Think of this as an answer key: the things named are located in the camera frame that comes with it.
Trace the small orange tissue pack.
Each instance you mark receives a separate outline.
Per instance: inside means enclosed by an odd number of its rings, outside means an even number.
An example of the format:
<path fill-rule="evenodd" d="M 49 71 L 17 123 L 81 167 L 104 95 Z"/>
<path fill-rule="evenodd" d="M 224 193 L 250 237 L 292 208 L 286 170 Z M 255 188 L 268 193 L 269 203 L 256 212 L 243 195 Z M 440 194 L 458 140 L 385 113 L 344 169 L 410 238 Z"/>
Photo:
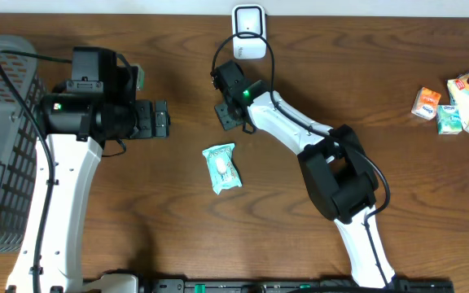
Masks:
<path fill-rule="evenodd" d="M 417 93 L 411 113 L 425 120 L 432 120 L 436 116 L 440 99 L 441 94 L 422 87 Z"/>

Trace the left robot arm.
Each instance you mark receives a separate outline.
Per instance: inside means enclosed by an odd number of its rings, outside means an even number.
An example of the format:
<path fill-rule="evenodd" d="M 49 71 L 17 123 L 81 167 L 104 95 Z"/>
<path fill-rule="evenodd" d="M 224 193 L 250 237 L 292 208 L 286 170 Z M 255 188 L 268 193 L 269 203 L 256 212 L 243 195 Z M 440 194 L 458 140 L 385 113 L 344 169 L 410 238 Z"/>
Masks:
<path fill-rule="evenodd" d="M 71 76 L 26 108 L 37 133 L 36 179 L 9 292 L 144 292 L 118 269 L 85 281 L 81 245 L 91 184 L 107 142 L 166 138 L 165 101 L 137 100 L 143 70 L 114 50 L 77 46 Z"/>

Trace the green Zappy wipes pack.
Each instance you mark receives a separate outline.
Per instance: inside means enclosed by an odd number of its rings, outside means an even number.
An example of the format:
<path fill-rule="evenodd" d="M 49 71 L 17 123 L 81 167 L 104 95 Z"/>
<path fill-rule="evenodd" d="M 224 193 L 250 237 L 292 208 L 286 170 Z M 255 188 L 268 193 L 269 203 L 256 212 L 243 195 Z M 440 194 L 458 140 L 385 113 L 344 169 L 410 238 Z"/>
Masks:
<path fill-rule="evenodd" d="M 213 191 L 219 195 L 223 190 L 241 187 L 242 181 L 232 162 L 234 143 L 211 146 L 202 151 L 206 159 Z"/>

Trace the small teal tissue pack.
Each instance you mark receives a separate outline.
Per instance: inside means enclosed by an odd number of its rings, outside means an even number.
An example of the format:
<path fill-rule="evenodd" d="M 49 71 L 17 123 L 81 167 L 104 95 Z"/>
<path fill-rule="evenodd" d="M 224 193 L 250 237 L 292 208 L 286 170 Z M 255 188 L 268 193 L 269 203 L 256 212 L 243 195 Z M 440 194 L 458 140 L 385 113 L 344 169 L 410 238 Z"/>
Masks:
<path fill-rule="evenodd" d="M 459 134 L 462 131 L 459 111 L 454 105 L 439 105 L 436 121 L 438 134 Z"/>

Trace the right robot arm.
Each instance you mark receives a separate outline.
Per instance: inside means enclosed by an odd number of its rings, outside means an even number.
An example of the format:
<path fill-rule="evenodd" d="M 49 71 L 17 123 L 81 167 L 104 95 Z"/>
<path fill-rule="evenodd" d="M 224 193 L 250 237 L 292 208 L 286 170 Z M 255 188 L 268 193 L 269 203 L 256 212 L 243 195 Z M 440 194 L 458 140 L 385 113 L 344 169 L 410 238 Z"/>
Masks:
<path fill-rule="evenodd" d="M 320 124 L 288 104 L 263 81 L 252 82 L 234 61 L 211 71 L 224 98 L 218 110 L 224 129 L 242 125 L 246 133 L 262 130 L 298 159 L 314 207 L 335 223 L 358 286 L 387 289 L 396 275 L 377 228 L 375 192 L 387 182 L 366 156 L 352 128 Z"/>

